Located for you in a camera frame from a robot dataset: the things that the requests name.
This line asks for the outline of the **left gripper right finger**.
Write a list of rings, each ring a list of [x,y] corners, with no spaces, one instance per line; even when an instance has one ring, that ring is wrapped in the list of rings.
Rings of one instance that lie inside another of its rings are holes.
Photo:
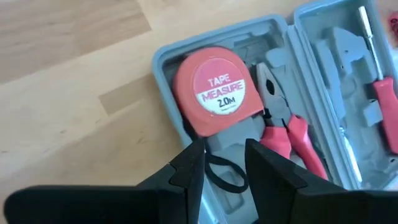
[[[245,163],[260,223],[397,224],[396,191],[346,190],[254,139]]]

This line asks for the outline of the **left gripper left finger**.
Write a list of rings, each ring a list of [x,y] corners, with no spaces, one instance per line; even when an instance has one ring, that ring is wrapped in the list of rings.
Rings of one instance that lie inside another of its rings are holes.
[[[196,140],[136,186],[36,185],[6,199],[8,223],[197,223],[205,146]]]

